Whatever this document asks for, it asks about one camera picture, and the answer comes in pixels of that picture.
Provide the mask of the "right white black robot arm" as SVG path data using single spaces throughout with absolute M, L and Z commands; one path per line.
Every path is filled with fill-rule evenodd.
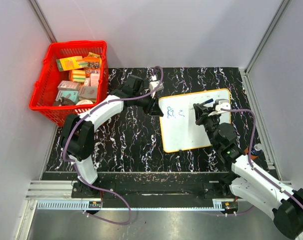
M 282 183 L 251 158 L 250 152 L 238 147 L 235 129 L 221 123 L 220 116 L 232 113 L 226 99 L 213 106 L 193 104 L 195 123 L 203 126 L 211 146 L 229 173 L 219 181 L 219 193 L 224 198 L 239 197 L 264 212 L 275 227 L 288 239 L 303 233 L 303 188 L 293 189 Z

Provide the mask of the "white board with orange frame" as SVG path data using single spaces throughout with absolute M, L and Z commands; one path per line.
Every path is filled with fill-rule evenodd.
M 227 88 L 161 97 L 158 101 L 163 112 L 160 129 L 166 153 L 209 147 L 210 140 L 202 125 L 196 125 L 193 104 L 212 99 L 231 99 Z

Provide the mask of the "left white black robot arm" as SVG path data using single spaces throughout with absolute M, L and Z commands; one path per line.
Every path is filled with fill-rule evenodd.
M 95 132 L 111 117 L 131 106 L 141 107 L 147 115 L 162 117 L 164 114 L 158 105 L 156 93 L 163 87 L 163 80 L 152 75 L 148 92 L 142 93 L 144 80 L 130 75 L 124 84 L 111 91 L 98 105 L 79 115 L 71 113 L 66 117 L 59 142 L 62 158 L 74 165 L 78 189 L 89 198 L 96 197 L 100 192 L 98 174 L 92 160 Z

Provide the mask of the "white marker pen blue cap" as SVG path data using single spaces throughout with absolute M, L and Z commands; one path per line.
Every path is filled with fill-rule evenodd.
M 210 99 L 208 99 L 208 100 L 202 102 L 201 105 L 206 105 L 206 104 L 212 103 L 213 101 L 214 101 L 214 99 L 213 99 L 213 98 L 210 98 Z

